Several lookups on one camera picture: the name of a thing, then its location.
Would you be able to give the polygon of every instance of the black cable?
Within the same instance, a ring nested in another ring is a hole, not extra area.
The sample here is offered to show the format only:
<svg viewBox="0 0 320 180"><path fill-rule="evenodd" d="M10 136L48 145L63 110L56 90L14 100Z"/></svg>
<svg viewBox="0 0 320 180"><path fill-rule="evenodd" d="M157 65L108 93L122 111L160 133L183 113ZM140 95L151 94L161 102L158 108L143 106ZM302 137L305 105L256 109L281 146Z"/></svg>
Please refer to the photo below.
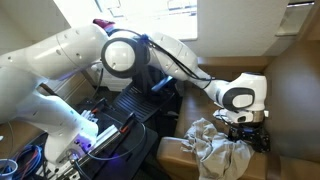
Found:
<svg viewBox="0 0 320 180"><path fill-rule="evenodd" d="M125 32L130 32L133 33L137 36L139 36L140 38L142 37L141 34L128 30L128 29L114 29L110 32L110 36L116 32L119 31L125 31ZM167 56L169 56L172 61L185 73L187 74L189 77L196 79L196 80L201 80L201 81L211 81L212 78L207 79L207 78L200 78L198 75L196 75L193 71L191 71L185 64L183 64L181 61L179 61L176 57L174 57L171 53L169 53L168 51L166 51L165 49L163 49L160 45L158 45L157 43L155 43L154 41L150 40L149 38L146 39L147 42L149 43L150 46L152 46L153 48L157 49L158 51L166 54Z"/></svg>
<svg viewBox="0 0 320 180"><path fill-rule="evenodd" d="M146 136L146 127L145 127L145 125L144 125L143 123L141 123L141 122L139 122L139 124L140 124L140 125L142 126L142 128L143 128L143 136L142 136L142 138L140 139L140 141L139 141L133 148L131 148L130 150L128 150L127 152L125 152L125 153L123 153L123 154L121 154L121 155L119 155L119 156L112 157L112 158L99 158L99 157L95 157L95 156L93 156L92 154L90 154L89 152L87 153L87 155L88 155L90 158L95 159L95 160L99 160L99 161L110 161L110 160L118 159L118 158L120 158L120 157L123 157L123 156L131 153L133 150L135 150L135 149L142 143L142 141L144 140L144 138L145 138L145 136Z"/></svg>
<svg viewBox="0 0 320 180"><path fill-rule="evenodd" d="M102 68L101 71L100 71L99 82L98 82L98 84L97 84L96 90L94 91L94 93L93 93L93 95L92 95L92 98L94 98L94 97L97 95L98 90L99 90L99 88L100 88L100 86L101 86L101 83L102 83L102 78L103 78L103 68Z"/></svg>
<svg viewBox="0 0 320 180"><path fill-rule="evenodd" d="M86 180L91 180L91 178L81 169L78 161L75 161L73 167L79 172L79 174Z"/></svg>
<svg viewBox="0 0 320 180"><path fill-rule="evenodd" d="M7 167L7 165L8 165L9 159L10 159L10 155L11 155L11 153L12 153L12 151L13 151L13 144L14 144L14 136L13 136L12 126L11 126L10 121L8 121L7 123L8 123L8 125L9 125L10 132L11 132L11 148L10 148L10 151L9 151L8 158L7 158L7 160L6 160L6 163L5 163L5 165L3 166L3 169L2 169L2 171L1 171L1 174L0 174L1 176L2 176L3 173L5 173L6 167Z"/></svg>

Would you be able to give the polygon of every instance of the white cloth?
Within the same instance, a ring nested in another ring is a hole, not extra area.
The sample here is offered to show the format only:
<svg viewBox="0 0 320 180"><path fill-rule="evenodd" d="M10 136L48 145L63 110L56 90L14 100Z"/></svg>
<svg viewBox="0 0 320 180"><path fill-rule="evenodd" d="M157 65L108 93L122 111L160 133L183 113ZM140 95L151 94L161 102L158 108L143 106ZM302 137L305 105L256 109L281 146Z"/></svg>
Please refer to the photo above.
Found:
<svg viewBox="0 0 320 180"><path fill-rule="evenodd" d="M233 180L240 178L248 167L254 151L243 141L232 142L224 133L205 120L195 121L187 131L181 148L196 154L200 180Z"/></svg>

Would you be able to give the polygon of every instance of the towel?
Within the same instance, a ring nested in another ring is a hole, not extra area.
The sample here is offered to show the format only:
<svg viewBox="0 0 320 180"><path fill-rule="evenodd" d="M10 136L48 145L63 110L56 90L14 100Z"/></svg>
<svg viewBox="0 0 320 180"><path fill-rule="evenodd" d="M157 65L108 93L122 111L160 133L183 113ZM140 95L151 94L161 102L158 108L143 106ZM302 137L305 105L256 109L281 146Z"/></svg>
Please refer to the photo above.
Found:
<svg viewBox="0 0 320 180"><path fill-rule="evenodd" d="M229 141L214 125L202 118L186 132L181 149L196 154L200 180L234 180L248 167L254 151L245 142Z"/></svg>

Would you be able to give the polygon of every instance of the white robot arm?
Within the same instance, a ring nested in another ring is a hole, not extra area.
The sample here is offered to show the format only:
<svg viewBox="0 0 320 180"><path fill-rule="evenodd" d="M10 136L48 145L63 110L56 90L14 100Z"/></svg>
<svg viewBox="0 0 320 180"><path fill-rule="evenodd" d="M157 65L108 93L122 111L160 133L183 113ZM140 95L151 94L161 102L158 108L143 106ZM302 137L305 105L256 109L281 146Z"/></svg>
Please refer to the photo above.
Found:
<svg viewBox="0 0 320 180"><path fill-rule="evenodd" d="M260 122L266 79L243 73L232 82L212 79L199 69L197 56L183 43L161 33L107 34L97 25L73 28L30 47L0 56L0 123L24 120L48 132L45 156L62 167L67 151L82 157L96 143L98 127L62 99L36 91L48 79L63 79L102 59L114 76L131 77L150 65L178 80L188 80L228 110L236 123Z"/></svg>

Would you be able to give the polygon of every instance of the cable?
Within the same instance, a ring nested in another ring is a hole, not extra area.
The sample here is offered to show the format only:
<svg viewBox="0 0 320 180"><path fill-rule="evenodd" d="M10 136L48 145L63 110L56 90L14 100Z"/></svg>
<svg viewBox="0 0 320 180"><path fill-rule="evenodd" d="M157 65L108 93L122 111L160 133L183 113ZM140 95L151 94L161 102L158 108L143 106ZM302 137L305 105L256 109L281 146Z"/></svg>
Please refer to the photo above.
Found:
<svg viewBox="0 0 320 180"><path fill-rule="evenodd" d="M33 154L31 159L27 163L23 164L22 166L19 166L18 170L13 176L14 180L23 179L24 177L30 175L37 168L38 164L41 161L42 148L40 146L36 146L36 145L25 146L24 149L19 154L17 154L17 156L15 157L15 161L18 163L18 161L23 159L22 157L24 157L26 154L32 151L33 151Z"/></svg>
<svg viewBox="0 0 320 180"><path fill-rule="evenodd" d="M137 36L139 36L140 38L142 38L143 36L137 32L128 30L128 29L114 29L110 32L110 36L116 32L119 31L125 31L125 32L130 32L133 33ZM207 78L200 78L198 75L196 75L193 71L191 71L185 64L183 64L181 61L179 61L176 57L174 57L171 53L169 53L168 51L166 51L165 49L163 49L160 45L158 45L157 43L155 43L154 41L150 40L149 38L146 38L147 42L149 43L150 46L152 46L153 48L157 49L158 51L166 54L167 56L169 56L172 61L185 73L187 74L189 77L196 79L196 80L201 80L201 81L212 81L213 78L211 77L210 79Z"/></svg>
<svg viewBox="0 0 320 180"><path fill-rule="evenodd" d="M78 161L74 161L73 167L79 172L79 174L86 180L91 180L91 178L81 169Z"/></svg>
<svg viewBox="0 0 320 180"><path fill-rule="evenodd" d="M3 173L5 173L6 167L7 167L8 162L9 162L10 155L11 155L11 153L12 153L12 151L13 151L13 144L14 144L14 136L13 136L12 126L11 126L10 121L8 121L7 123L8 123L8 125L9 125L10 132L11 132L11 148L10 148L10 151L9 151L8 158L7 158L7 160L6 160L6 163L5 163L5 165L3 166L4 168L2 169L0 175L2 175Z"/></svg>
<svg viewBox="0 0 320 180"><path fill-rule="evenodd" d="M97 87L96 87L96 90L94 91L94 93L93 93L93 95L92 95L92 98L94 98L94 97L97 95L98 90L99 90L99 88L100 88L100 86L101 86L101 83L102 83L102 78L103 78L103 68L102 68L101 71L100 71L99 82L98 82L98 85L97 85Z"/></svg>
<svg viewBox="0 0 320 180"><path fill-rule="evenodd" d="M139 124L140 124L140 125L142 126L142 128L143 128L143 136L142 136L142 138L140 139L140 141L139 141L133 148L131 148L130 150L128 150L127 152L125 152L125 153L123 153L123 154L121 154L121 155L119 155L119 156L117 156L117 157L112 157L112 158L99 158L99 157L93 156L93 155L90 154L90 153L87 153L87 155L88 155L90 158L95 159L95 160L99 160L99 161L110 161L110 160L114 160L114 159L123 157L123 156L131 153L133 150L135 150L135 149L142 143L142 141L144 140L144 138L145 138L145 136L146 136L146 127L145 127L145 125L144 125L143 123L141 123L141 122L139 122Z"/></svg>

